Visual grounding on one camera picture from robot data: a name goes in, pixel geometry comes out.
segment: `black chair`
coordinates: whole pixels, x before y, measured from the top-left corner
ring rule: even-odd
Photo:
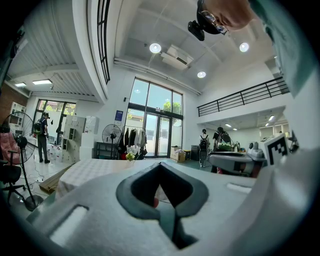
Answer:
[[[20,179],[21,168],[12,165],[14,154],[17,154],[18,152],[12,150],[9,150],[9,152],[10,165],[6,165],[8,161],[0,160],[0,181],[4,184],[9,183],[9,186],[2,188],[2,191],[9,191],[7,201],[10,206],[9,200],[12,193],[16,193],[22,198],[23,202],[25,201],[25,198],[16,189],[23,188],[23,190],[26,190],[26,187],[25,185],[14,185]]]

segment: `ceiling air conditioning unit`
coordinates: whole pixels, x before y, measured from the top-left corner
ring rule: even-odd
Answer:
[[[173,44],[166,53],[163,52],[161,54],[161,57],[164,63],[178,70],[185,70],[194,60],[188,53]]]

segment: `pink cloth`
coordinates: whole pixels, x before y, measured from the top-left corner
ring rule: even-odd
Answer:
[[[10,163],[10,155],[11,151],[16,151],[17,153],[13,153],[12,164],[19,165],[20,164],[20,148],[12,134],[12,132],[0,133],[0,145],[1,152],[3,155],[3,159],[6,159]]]

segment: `black pants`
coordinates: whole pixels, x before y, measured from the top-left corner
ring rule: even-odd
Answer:
[[[44,154],[44,160],[48,160],[47,156],[47,138],[44,135],[38,135],[38,150],[39,150],[39,158],[42,160],[42,149]]]

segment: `ceiling light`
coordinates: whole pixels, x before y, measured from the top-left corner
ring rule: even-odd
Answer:
[[[33,81],[32,83],[34,83],[35,85],[48,85],[48,84],[52,84],[52,82],[51,82],[49,79]]]
[[[26,84],[24,82],[21,82],[21,83],[17,83],[15,86],[16,87],[22,87],[22,86],[26,86]]]
[[[150,45],[150,51],[154,54],[158,54],[161,52],[161,46],[158,43],[153,43]]]
[[[242,44],[240,44],[240,51],[245,53],[246,51],[249,50],[249,44],[246,42],[243,42]]]
[[[204,71],[200,71],[199,73],[198,73],[198,78],[204,78],[204,77],[206,77],[206,72],[204,72]]]

